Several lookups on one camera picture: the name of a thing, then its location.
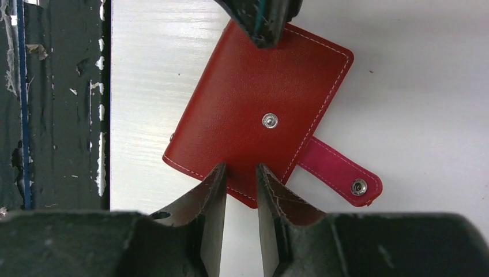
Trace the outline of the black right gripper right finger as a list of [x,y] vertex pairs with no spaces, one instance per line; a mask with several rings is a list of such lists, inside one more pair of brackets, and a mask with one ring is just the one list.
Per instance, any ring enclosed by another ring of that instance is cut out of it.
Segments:
[[448,213],[326,213],[256,167],[265,276],[487,276],[488,245]]

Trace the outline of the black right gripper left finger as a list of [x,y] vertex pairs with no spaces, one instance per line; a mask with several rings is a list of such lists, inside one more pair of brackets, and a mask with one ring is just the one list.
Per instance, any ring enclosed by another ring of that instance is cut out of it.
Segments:
[[150,214],[10,212],[1,220],[2,276],[219,276],[226,168]]

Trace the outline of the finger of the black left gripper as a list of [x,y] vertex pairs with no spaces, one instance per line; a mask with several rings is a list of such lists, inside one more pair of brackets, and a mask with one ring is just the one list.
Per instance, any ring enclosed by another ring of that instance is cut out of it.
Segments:
[[276,47],[302,0],[215,0],[258,48]]

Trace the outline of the red leather card holder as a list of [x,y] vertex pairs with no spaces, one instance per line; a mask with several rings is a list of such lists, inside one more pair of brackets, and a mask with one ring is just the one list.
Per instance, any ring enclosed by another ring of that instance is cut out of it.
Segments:
[[163,161],[198,180],[225,163],[227,192],[251,208],[260,163],[282,184],[300,166],[353,206],[370,205],[381,179],[314,137],[353,60],[349,49],[291,24],[277,47],[259,49],[230,21]]

